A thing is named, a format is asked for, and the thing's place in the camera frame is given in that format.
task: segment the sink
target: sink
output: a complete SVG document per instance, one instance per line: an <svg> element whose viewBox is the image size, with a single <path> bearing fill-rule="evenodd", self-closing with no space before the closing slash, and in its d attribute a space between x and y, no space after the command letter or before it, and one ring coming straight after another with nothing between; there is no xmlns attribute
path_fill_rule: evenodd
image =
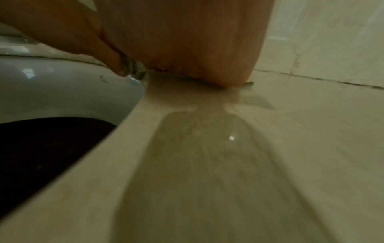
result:
<svg viewBox="0 0 384 243"><path fill-rule="evenodd" d="M0 218L105 138L145 91L103 66L9 56L0 87Z"/></svg>

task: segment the black opening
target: black opening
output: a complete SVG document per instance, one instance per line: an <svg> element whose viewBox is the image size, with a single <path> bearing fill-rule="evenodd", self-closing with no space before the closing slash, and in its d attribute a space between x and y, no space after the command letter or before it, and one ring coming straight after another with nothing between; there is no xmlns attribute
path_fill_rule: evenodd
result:
<svg viewBox="0 0 384 243"><path fill-rule="evenodd" d="M115 127L79 117L0 124L0 218L63 173Z"/></svg>

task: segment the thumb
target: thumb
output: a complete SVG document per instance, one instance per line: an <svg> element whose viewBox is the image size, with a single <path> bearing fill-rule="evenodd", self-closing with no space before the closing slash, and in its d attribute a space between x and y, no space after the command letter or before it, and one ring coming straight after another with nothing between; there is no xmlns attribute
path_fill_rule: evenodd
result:
<svg viewBox="0 0 384 243"><path fill-rule="evenodd" d="M129 74L128 68L123 64L121 55L110 48L101 39L96 38L94 43L90 45L88 55L93 56L104 63L110 70L119 76L126 77Z"/></svg>

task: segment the grout line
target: grout line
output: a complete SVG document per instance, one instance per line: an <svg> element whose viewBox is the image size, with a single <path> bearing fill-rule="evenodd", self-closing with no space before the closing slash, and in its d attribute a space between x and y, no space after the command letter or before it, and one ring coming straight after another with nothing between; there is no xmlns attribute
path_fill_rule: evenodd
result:
<svg viewBox="0 0 384 243"><path fill-rule="evenodd" d="M319 80L319 81L337 82L337 83L340 83L340 84L346 84L346 85L360 86L360 87L364 87L364 88L372 88L372 89L384 90L384 87L380 87L380 86L367 85L367 84L352 84L352 83L338 81L338 80L333 80L333 79L314 78L314 77L309 77L309 76L296 75L296 74L290 74L290 73L285 73L285 72L267 71L267 70L260 70L260 69L254 69L254 71L271 72L271 73L288 75L288 76L294 76L294 77L300 77L300 78L310 78L310 79Z"/></svg>

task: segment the countertop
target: countertop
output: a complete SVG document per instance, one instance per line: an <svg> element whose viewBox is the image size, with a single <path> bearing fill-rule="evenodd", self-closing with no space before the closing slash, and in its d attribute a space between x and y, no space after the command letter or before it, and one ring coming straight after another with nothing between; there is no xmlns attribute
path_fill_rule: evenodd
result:
<svg viewBox="0 0 384 243"><path fill-rule="evenodd" d="M149 74L133 112L2 221L0 242L383 242L383 90L249 80Z"/></svg>

